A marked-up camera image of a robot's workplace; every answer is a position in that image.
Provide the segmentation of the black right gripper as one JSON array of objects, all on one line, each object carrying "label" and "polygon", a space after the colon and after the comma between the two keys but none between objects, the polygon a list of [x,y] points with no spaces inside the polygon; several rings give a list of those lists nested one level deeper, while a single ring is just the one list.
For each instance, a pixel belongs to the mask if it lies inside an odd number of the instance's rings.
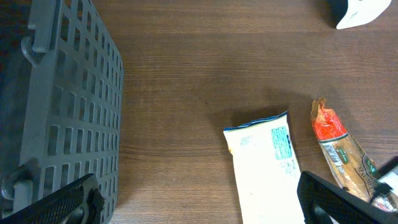
[{"label": "black right gripper", "polygon": [[381,175],[377,180],[377,187],[370,202],[376,198],[394,196],[397,197],[397,156],[385,163],[379,170]]}]

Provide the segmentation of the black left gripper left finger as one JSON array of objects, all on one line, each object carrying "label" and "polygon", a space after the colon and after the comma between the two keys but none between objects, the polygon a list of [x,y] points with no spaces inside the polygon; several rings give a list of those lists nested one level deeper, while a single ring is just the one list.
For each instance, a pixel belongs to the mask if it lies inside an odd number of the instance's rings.
[{"label": "black left gripper left finger", "polygon": [[104,197],[94,174],[73,181],[56,192],[1,220],[2,224],[99,224]]}]

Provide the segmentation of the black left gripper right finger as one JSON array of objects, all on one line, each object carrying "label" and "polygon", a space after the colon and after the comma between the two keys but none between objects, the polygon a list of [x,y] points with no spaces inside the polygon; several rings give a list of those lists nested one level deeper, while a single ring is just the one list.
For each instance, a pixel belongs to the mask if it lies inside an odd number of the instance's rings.
[{"label": "black left gripper right finger", "polygon": [[397,224],[397,217],[387,213],[321,177],[303,171],[297,195],[305,223],[377,223]]}]

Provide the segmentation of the San Remo spaghetti pack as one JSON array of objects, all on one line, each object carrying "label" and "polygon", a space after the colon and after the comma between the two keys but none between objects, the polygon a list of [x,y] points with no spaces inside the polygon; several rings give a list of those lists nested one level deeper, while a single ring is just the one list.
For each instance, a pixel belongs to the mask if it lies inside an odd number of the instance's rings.
[{"label": "San Remo spaghetti pack", "polygon": [[385,212],[397,213],[391,194],[374,197],[381,177],[374,161],[351,137],[338,115],[325,106],[326,99],[312,103],[312,127],[318,143],[340,188]]}]

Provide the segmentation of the large cream wipes bag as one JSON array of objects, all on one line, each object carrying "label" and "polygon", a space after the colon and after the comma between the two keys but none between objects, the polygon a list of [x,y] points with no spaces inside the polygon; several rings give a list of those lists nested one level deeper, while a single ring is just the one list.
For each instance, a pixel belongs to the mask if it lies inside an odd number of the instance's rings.
[{"label": "large cream wipes bag", "polygon": [[303,223],[287,113],[225,128],[244,224]]}]

